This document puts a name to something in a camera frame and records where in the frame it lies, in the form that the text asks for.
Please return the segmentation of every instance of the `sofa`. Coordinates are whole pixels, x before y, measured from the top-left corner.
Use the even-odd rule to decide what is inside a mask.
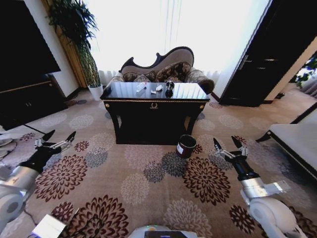
[[[317,103],[290,124],[273,124],[262,142],[273,138],[304,170],[317,179]]]
[[[177,47],[161,56],[157,53],[156,61],[148,67],[134,63],[133,57],[128,59],[112,82],[167,82],[198,83],[206,94],[212,92],[214,82],[204,73],[193,68],[194,54],[188,47]]]

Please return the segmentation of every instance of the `glass tabletop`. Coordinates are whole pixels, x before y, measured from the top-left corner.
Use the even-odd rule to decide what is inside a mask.
[[[173,95],[166,94],[166,83],[146,83],[144,89],[137,92],[139,82],[113,82],[104,90],[102,100],[189,100],[209,101],[209,97],[197,83],[175,83]],[[161,91],[152,94],[159,85]]]

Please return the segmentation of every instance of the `wall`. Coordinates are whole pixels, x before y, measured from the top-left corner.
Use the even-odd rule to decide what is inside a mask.
[[[41,0],[25,0],[25,4],[29,8],[43,38],[61,70],[60,72],[53,73],[53,75],[60,86],[63,95],[67,97],[75,91],[79,85],[64,53],[63,47],[59,42],[54,28],[49,25],[49,20],[46,18],[47,13]]]
[[[289,68],[285,75],[281,78],[278,84],[272,89],[265,100],[272,101],[278,93],[283,91],[287,83],[292,79],[292,77],[302,68],[307,60],[317,51],[317,37],[311,42],[311,44],[304,50],[304,52],[299,56],[295,63]]]
[[[270,4],[270,0],[252,1],[250,11],[248,15],[245,16],[246,20],[243,25],[242,33],[240,36],[232,36],[233,40],[231,47],[233,46],[235,48],[234,52],[230,59],[228,59],[226,67],[221,72],[219,80],[213,90],[213,93],[215,93],[219,98],[222,96],[225,87],[240,62],[241,56],[244,54],[250,39],[252,38],[255,30],[258,28],[258,24],[261,21],[268,4]]]

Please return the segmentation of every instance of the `table leg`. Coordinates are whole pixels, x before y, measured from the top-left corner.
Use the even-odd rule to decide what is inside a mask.
[[[120,141],[119,140],[120,127],[119,127],[118,116],[107,107],[106,107],[106,110],[109,112],[111,116],[113,127],[114,127],[114,133],[115,133],[115,142],[118,144],[118,142]]]
[[[188,126],[187,126],[187,134],[191,135],[193,132],[193,128],[194,128],[194,124],[197,120],[198,115],[203,111],[204,107],[201,108],[201,106],[199,107],[199,110],[197,110],[195,113],[193,113],[190,117]]]

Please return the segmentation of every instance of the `white bench cushion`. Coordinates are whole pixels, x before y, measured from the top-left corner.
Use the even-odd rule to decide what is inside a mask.
[[[273,124],[269,129],[317,171],[317,123]]]

